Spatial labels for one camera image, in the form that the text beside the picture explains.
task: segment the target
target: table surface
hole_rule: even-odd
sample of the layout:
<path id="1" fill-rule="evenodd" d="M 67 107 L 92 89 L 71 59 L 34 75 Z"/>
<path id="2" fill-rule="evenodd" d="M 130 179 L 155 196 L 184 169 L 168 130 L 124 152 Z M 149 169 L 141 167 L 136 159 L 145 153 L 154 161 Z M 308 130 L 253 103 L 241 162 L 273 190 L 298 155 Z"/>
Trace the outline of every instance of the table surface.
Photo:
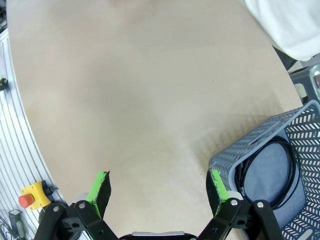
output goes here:
<path id="1" fill-rule="evenodd" d="M 199 234 L 210 158 L 301 106 L 235 0 L 11 0 L 7 11 L 41 154 L 69 203 L 111 171 L 104 219 L 118 236 Z"/>

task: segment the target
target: red button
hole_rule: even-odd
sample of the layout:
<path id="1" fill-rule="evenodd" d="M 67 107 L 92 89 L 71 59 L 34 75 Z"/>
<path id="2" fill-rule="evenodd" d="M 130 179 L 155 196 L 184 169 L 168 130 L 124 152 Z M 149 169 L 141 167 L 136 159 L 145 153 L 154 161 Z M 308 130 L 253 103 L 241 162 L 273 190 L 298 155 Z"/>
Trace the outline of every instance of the red button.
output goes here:
<path id="1" fill-rule="evenodd" d="M 29 207 L 31 204 L 34 203 L 34 197 L 31 194 L 25 194 L 19 197 L 19 204 L 21 207 L 26 209 Z"/>

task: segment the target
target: basket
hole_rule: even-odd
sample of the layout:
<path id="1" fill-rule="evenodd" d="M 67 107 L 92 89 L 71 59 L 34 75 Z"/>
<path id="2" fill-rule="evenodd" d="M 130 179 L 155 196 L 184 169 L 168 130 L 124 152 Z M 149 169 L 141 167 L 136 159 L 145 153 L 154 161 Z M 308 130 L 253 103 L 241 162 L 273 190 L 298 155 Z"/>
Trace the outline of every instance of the basket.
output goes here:
<path id="1" fill-rule="evenodd" d="M 279 223 L 284 239 L 317 240 L 320 238 L 320 104 L 317 101 L 311 100 L 301 108 L 271 117 L 212 157 L 209 167 L 220 172 L 228 190 L 237 191 L 236 166 L 277 135 L 286 137 L 299 154 L 301 191 L 299 194 L 297 189 L 292 200 L 274 214 L 278 223 L 279 216 L 287 218 L 284 224 Z"/>

